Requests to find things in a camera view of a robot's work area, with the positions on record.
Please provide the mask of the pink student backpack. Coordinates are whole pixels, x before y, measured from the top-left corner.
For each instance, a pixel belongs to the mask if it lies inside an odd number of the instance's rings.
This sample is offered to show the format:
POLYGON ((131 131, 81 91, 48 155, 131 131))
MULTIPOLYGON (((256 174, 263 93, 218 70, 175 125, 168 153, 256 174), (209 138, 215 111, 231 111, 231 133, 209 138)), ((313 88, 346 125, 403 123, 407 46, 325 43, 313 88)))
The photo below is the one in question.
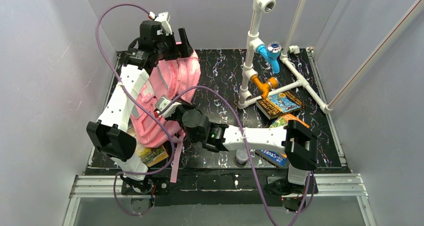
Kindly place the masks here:
MULTIPOLYGON (((139 91, 136 101, 152 115, 156 115, 177 95, 198 85, 200 75, 199 57, 195 51, 186 58, 160 60, 139 91)), ((141 153, 141 148, 161 147, 169 140, 165 132, 139 107, 135 106, 135 109, 136 114, 130 116, 130 121, 138 143, 137 153, 141 153)))

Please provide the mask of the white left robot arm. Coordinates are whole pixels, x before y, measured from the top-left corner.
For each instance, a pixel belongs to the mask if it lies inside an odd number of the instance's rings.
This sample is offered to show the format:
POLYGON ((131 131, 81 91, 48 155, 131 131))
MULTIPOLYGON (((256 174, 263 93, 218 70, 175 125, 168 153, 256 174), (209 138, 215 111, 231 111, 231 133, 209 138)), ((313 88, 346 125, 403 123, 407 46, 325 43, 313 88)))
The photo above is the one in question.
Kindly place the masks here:
POLYGON ((156 148, 172 140, 182 146, 184 133, 175 121, 158 116, 177 95, 190 102, 201 69, 184 28, 180 41, 167 22, 143 21, 140 36, 123 52, 117 84, 104 111, 86 130, 97 150, 108 156, 132 180, 143 181, 148 166, 137 144, 156 148))

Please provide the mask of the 169-storey treehouse book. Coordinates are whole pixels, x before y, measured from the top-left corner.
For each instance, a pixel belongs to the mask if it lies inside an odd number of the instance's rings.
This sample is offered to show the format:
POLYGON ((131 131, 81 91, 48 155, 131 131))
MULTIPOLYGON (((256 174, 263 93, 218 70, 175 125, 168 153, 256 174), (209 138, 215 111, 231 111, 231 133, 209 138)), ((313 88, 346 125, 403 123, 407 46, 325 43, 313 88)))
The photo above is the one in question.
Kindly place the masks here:
POLYGON ((258 99, 256 107, 269 120, 303 109, 306 105, 292 91, 285 91, 258 99))

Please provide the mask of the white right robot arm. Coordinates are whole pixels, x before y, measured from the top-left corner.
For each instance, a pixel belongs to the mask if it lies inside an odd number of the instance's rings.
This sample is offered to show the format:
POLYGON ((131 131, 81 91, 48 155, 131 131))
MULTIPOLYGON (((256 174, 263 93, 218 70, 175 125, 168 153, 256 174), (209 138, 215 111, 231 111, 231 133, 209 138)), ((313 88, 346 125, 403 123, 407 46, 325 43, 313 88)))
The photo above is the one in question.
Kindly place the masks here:
POLYGON ((305 185, 307 175, 318 166, 318 137, 296 120, 272 128, 240 128, 214 123, 190 104, 165 102, 157 106, 165 120, 176 121, 192 144, 211 152, 237 151, 249 147, 284 153, 289 161, 288 182, 305 185))

